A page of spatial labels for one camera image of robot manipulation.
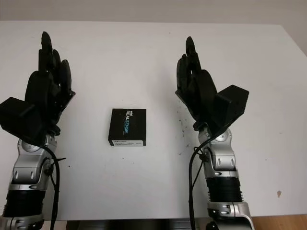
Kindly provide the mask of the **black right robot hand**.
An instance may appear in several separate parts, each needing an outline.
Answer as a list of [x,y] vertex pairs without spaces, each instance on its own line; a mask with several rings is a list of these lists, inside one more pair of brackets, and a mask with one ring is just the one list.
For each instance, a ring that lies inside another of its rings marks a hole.
[[212,122],[214,97],[217,90],[210,73],[201,68],[193,39],[186,39],[186,52],[177,62],[177,90],[175,94],[184,103],[199,131]]

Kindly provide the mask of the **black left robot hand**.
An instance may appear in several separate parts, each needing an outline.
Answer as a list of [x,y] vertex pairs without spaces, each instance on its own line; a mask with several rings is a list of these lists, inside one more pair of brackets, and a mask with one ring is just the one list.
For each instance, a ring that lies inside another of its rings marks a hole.
[[38,53],[38,70],[29,78],[25,101],[39,109],[44,130],[58,136],[60,128],[57,123],[75,96],[71,88],[71,69],[68,60],[61,60],[58,51],[52,47],[47,32],[42,33],[41,46]]

